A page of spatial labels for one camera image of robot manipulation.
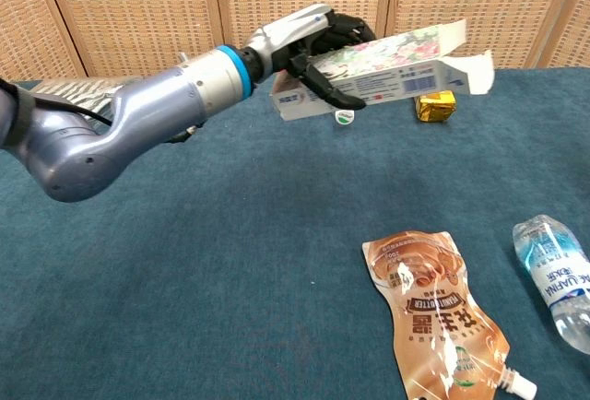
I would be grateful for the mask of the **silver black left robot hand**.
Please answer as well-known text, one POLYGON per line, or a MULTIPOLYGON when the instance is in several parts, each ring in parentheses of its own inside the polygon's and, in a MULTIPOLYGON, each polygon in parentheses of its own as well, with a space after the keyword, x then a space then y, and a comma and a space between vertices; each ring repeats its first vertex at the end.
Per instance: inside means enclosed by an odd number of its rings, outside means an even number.
POLYGON ((334 87, 312 58, 375 39, 363 19, 314 4, 258 28, 238 55, 253 86, 285 70, 328 104, 358 111, 366 102, 334 87))

